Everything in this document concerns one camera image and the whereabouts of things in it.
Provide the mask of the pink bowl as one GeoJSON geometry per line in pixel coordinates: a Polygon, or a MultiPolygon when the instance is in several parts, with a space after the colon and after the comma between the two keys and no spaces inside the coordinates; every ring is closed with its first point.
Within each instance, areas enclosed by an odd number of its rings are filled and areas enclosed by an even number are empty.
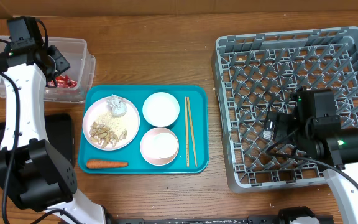
{"type": "Polygon", "coordinates": [[[178,150],[178,138],[167,128],[153,128],[147,131],[140,142],[142,157],[153,166],[171,163],[176,158],[178,150]]]}

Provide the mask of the red foil wrapper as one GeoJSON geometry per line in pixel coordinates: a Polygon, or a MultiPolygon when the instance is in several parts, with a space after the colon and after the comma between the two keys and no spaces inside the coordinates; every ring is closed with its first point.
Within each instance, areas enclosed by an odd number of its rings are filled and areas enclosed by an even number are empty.
{"type": "Polygon", "coordinates": [[[48,88],[74,88],[77,82],[68,77],[68,75],[59,75],[54,80],[47,83],[48,88]]]}

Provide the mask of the white bowl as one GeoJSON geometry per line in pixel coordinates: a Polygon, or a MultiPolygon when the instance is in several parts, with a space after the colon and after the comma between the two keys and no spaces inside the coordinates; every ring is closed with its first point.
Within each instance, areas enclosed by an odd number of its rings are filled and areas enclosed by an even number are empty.
{"type": "Polygon", "coordinates": [[[167,127],[173,124],[180,113],[178,100],[171,94],[157,92],[151,94],[142,107],[145,120],[155,127],[167,127]]]}

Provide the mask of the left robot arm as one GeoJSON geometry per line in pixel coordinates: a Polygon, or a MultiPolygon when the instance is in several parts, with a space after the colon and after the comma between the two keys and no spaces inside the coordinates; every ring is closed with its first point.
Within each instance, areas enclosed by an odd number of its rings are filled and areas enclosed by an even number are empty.
{"type": "Polygon", "coordinates": [[[55,46],[16,47],[0,54],[6,87],[6,125],[0,145],[2,199],[19,209],[57,215],[67,223],[113,223],[106,209],[78,190],[71,162],[48,140],[47,83],[70,68],[55,46]]]}

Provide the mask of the white tissue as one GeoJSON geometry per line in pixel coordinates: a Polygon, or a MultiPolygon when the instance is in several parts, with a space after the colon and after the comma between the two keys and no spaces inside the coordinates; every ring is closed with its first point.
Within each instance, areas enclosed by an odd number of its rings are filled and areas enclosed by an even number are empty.
{"type": "Polygon", "coordinates": [[[127,112],[126,103],[117,95],[111,95],[106,98],[106,103],[111,109],[111,115],[113,117],[124,116],[127,112]]]}

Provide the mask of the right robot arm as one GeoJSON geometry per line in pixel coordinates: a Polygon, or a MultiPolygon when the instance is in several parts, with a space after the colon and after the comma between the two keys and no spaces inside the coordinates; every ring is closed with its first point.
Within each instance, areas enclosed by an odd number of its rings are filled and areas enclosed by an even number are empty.
{"type": "Polygon", "coordinates": [[[268,155],[324,167],[343,222],[358,223],[357,128],[342,129],[334,111],[298,108],[293,114],[269,111],[263,131],[275,141],[268,155]]]}

